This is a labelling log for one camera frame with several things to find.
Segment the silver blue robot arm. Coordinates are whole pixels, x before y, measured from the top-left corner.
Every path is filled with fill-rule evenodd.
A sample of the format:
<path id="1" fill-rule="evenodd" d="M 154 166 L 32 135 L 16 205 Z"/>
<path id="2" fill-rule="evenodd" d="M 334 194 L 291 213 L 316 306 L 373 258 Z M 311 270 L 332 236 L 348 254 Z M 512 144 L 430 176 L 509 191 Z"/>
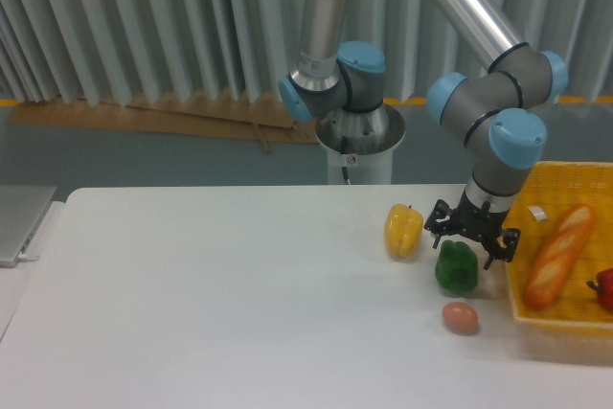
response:
<path id="1" fill-rule="evenodd" d="M 513 259 L 520 231 L 503 223 L 541 156 L 547 129 L 534 108 L 561 94 L 563 59 L 524 41 L 491 0 L 436 0 L 486 68 L 471 80 L 440 77 L 427 92 L 433 119 L 476 159 L 456 207 L 438 201 L 425 222 L 435 238 L 459 235 L 482 244 L 491 261 Z M 342 42 L 346 0 L 305 0 L 300 55 L 279 81 L 298 122 L 317 121 L 317 136 L 342 157 L 394 148 L 404 124 L 383 105 L 385 57 L 375 45 Z"/>

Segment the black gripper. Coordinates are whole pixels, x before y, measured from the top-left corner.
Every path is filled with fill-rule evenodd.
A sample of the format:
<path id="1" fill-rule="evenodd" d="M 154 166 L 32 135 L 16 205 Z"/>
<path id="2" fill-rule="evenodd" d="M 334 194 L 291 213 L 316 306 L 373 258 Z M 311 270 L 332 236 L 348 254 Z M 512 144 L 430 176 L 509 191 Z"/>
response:
<path id="1" fill-rule="evenodd" d="M 509 211 L 492 212 L 474 206 L 470 201 L 461 201 L 452 209 L 446 201 L 438 199 L 424 223 L 430 233 L 433 248 L 437 248 L 442 237 L 460 235 L 481 241 L 488 253 L 483 268 L 489 269 L 494 261 L 512 262 L 520 240 L 517 228 L 503 229 L 502 225 Z"/>

